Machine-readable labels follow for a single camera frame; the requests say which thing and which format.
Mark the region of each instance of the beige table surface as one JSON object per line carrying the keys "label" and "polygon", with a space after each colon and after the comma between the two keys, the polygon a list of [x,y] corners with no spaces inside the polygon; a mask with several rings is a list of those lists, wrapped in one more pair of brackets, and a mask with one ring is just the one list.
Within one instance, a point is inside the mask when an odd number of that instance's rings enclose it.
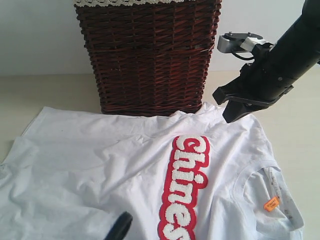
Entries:
{"label": "beige table surface", "polygon": [[[238,72],[210,72],[204,100]],[[305,220],[304,239],[319,240],[320,69],[315,68],[273,107],[255,115],[272,143],[286,183]],[[0,162],[43,106],[100,112],[92,75],[0,77]]]}

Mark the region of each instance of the clothing label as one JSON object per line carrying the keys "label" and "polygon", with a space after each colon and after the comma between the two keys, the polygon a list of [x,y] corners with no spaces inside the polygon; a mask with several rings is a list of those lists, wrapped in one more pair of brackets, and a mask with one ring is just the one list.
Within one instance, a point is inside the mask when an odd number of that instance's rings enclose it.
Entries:
{"label": "clothing label", "polygon": [[271,212],[279,205],[279,203],[279,198],[277,196],[274,196],[263,206],[263,208],[268,212]]}
{"label": "clothing label", "polygon": [[204,136],[178,136],[164,181],[159,211],[158,235],[161,240],[195,240],[198,190],[208,185],[200,171],[209,165],[209,141]]}

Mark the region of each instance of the wicker basket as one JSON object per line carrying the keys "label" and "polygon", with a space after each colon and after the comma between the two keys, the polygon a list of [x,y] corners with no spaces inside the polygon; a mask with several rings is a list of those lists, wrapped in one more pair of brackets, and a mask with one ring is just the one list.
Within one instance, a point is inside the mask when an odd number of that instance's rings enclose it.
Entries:
{"label": "wicker basket", "polygon": [[102,113],[196,112],[202,104],[220,3],[75,6]]}

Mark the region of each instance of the white letter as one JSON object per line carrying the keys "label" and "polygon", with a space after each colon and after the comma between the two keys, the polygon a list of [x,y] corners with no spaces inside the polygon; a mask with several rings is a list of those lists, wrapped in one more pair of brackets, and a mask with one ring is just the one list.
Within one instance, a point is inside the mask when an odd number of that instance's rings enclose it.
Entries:
{"label": "white letter", "polygon": [[203,153],[193,153],[193,152],[183,152],[180,150],[175,151],[174,160],[177,160],[173,163],[175,169],[187,168],[193,169],[196,166],[196,161],[204,163],[205,155]]}
{"label": "white letter", "polygon": [[184,135],[184,136],[180,136],[177,140],[176,140],[176,146],[180,149],[180,150],[185,150],[185,140],[187,139],[196,139],[199,141],[200,145],[199,146],[195,146],[193,147],[193,149],[197,152],[197,153],[204,153],[206,151],[207,145],[206,145],[206,141],[201,137],[201,136],[192,136],[192,135]]}
{"label": "white letter", "polygon": [[[188,185],[183,185],[183,184],[178,184],[176,181],[172,181],[170,184],[170,192],[172,194],[168,196],[168,200],[171,203],[179,201],[184,204],[189,204],[192,202],[192,196],[191,196],[192,189],[193,189],[192,183],[189,183]],[[184,196],[174,194],[175,191],[184,193]]]}
{"label": "white letter", "polygon": [[175,223],[174,215],[177,223],[182,227],[188,226],[191,221],[189,210],[185,205],[179,203],[171,204],[165,211],[165,219],[168,223]]}
{"label": "white letter", "polygon": [[189,172],[185,172],[185,171],[178,171],[176,169],[174,169],[172,171],[172,180],[186,180],[189,182],[192,182],[194,180],[194,172],[193,171],[189,171]]}
{"label": "white letter", "polygon": [[174,226],[170,223],[163,228],[164,236],[169,240],[190,240],[189,233],[183,227],[174,229]]}

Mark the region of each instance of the white lace trim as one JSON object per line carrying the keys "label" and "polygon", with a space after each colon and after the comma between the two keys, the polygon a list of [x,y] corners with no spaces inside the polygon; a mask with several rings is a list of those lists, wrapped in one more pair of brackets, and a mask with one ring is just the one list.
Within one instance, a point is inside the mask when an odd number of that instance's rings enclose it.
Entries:
{"label": "white lace trim", "polygon": [[169,4],[171,2],[181,3],[184,0],[73,0],[73,3],[79,7],[89,6],[89,7],[107,7],[107,6],[132,6],[133,4],[142,5],[142,4],[157,4],[165,3]]}

